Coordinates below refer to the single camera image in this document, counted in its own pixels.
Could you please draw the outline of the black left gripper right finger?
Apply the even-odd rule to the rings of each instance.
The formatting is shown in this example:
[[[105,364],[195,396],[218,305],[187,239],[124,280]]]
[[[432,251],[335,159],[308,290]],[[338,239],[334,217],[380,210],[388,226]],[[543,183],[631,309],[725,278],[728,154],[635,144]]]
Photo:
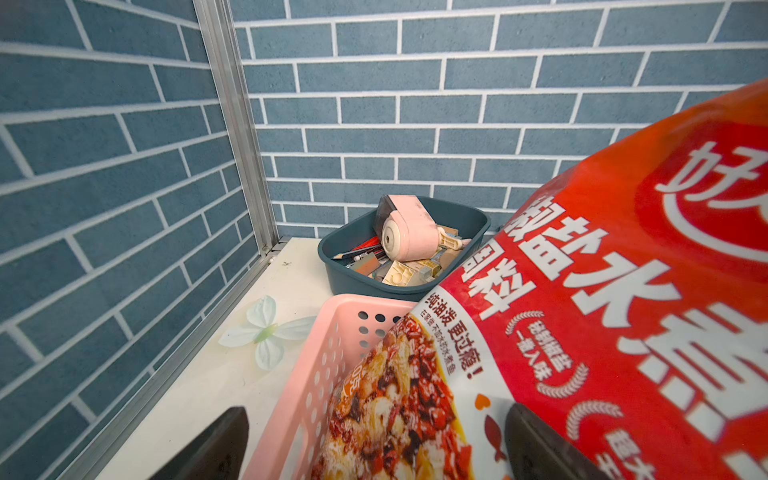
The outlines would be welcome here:
[[[571,443],[521,403],[510,408],[504,441],[517,480],[608,480]]]

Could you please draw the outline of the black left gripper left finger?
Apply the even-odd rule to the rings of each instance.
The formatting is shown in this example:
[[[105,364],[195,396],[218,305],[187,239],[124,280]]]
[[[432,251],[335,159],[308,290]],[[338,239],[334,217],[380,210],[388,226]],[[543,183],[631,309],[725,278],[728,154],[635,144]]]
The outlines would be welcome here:
[[[150,479],[238,479],[248,434],[246,409],[230,407]]]

